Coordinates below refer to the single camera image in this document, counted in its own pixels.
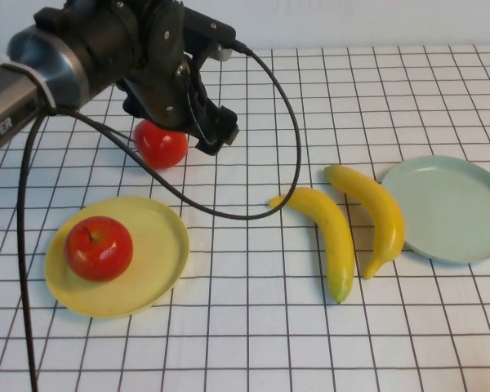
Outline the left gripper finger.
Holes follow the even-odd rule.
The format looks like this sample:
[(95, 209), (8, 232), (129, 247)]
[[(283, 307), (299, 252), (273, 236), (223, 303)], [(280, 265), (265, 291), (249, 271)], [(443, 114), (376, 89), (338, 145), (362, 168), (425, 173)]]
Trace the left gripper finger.
[(224, 106), (200, 109), (194, 119), (198, 129), (196, 149), (210, 156), (217, 155), (224, 145), (232, 145), (239, 132), (237, 114)]
[(121, 90), (127, 95), (122, 104), (123, 110), (134, 118), (147, 119), (145, 108), (137, 100), (124, 78), (121, 79)]

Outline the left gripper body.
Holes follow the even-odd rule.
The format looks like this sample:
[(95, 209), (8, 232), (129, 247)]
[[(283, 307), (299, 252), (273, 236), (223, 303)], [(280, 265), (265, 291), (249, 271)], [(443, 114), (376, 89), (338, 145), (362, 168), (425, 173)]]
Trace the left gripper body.
[(198, 137), (194, 115), (200, 109), (216, 106), (207, 94), (198, 66), (181, 61), (170, 74), (156, 78), (150, 88), (152, 97), (145, 111), (155, 124), (168, 131)]

